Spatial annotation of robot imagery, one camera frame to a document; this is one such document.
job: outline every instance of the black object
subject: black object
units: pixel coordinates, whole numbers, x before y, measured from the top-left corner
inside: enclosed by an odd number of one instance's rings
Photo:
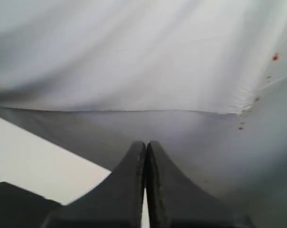
[[[139,228],[144,187],[151,228],[254,228],[194,185],[158,142],[134,142],[116,169],[67,206],[0,184],[0,228]]]

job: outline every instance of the white sheet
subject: white sheet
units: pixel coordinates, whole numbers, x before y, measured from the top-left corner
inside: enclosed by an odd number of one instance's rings
[[[2,106],[239,113],[287,27],[287,0],[36,2],[0,1]]]

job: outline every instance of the red speck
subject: red speck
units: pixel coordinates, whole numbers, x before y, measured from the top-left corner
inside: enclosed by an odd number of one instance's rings
[[[279,60],[279,53],[275,53],[275,55],[272,58],[273,61]]]

